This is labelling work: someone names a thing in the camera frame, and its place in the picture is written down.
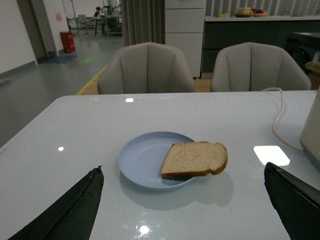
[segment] chair backrest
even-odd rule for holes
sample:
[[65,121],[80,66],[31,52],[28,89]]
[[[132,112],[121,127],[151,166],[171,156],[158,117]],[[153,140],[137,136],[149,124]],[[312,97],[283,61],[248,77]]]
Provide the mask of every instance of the chair backrest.
[[118,50],[100,75],[99,94],[194,92],[194,80],[181,50],[145,42]]
[[79,23],[86,23],[87,22],[87,17],[84,14],[79,14],[78,19],[79,19]]
[[213,92],[310,90],[311,81],[282,48],[246,42],[222,49],[216,58]]

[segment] blue plate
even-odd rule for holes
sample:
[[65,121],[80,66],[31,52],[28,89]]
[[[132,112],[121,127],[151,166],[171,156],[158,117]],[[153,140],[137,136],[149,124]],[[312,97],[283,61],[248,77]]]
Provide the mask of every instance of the blue plate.
[[150,132],[132,139],[122,149],[118,164],[132,182],[153,190],[171,190],[189,183],[192,178],[162,179],[162,164],[174,143],[194,142],[187,136],[166,131]]

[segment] curtain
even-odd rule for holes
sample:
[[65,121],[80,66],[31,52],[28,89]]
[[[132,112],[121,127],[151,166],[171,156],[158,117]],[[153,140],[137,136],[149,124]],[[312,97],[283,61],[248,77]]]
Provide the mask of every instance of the curtain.
[[165,43],[165,1],[122,0],[121,14],[125,46]]

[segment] plate rim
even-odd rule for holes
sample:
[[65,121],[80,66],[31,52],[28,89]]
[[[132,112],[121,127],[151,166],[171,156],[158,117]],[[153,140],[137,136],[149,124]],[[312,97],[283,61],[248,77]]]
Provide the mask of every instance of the plate rim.
[[172,190],[172,189],[176,189],[176,188],[179,188],[179,187],[182,187],[183,185],[189,183],[190,181],[192,181],[195,177],[191,177],[189,178],[188,180],[184,181],[184,182],[181,182],[179,184],[176,184],[176,185],[168,185],[168,186],[163,186],[163,187],[152,187],[152,186],[149,186],[149,185],[143,185],[143,184],[140,184],[136,181],[134,181],[133,179],[131,179],[130,177],[128,177],[124,172],[123,172],[123,169],[121,167],[121,164],[120,164],[120,161],[121,161],[121,155],[124,151],[124,149],[130,145],[131,142],[133,142],[134,140],[138,139],[138,138],[142,138],[143,136],[147,136],[147,135],[155,135],[155,134],[173,134],[173,135],[177,135],[177,136],[182,136],[184,138],[187,138],[189,139],[190,141],[186,141],[185,143],[190,143],[190,142],[194,142],[193,139],[191,139],[190,137],[184,135],[184,134],[181,134],[181,133],[177,133],[177,132],[172,132],[172,131],[153,131],[153,132],[147,132],[147,133],[144,133],[144,134],[141,134],[141,135],[138,135],[134,138],[132,138],[131,140],[129,140],[124,146],[123,148],[121,149],[119,155],[118,155],[118,159],[117,159],[117,162],[118,162],[118,166],[120,168],[120,172],[121,174],[123,174],[123,176],[125,176],[128,180],[130,180],[132,183],[140,186],[140,187],[143,187],[145,189],[150,189],[150,190],[157,190],[157,191],[164,191],[164,190]]

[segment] floor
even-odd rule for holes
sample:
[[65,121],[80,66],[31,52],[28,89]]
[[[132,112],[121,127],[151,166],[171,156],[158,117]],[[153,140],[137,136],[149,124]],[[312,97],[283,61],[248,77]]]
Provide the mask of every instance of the floor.
[[[121,35],[94,36],[94,29],[88,34],[82,29],[73,41],[75,52],[65,54],[73,59],[66,63],[45,61],[15,72],[7,84],[0,85],[0,147],[56,99],[79,91],[82,95],[96,94],[96,76],[123,47]],[[210,92],[212,76],[203,73],[202,78],[194,81],[196,92]]]

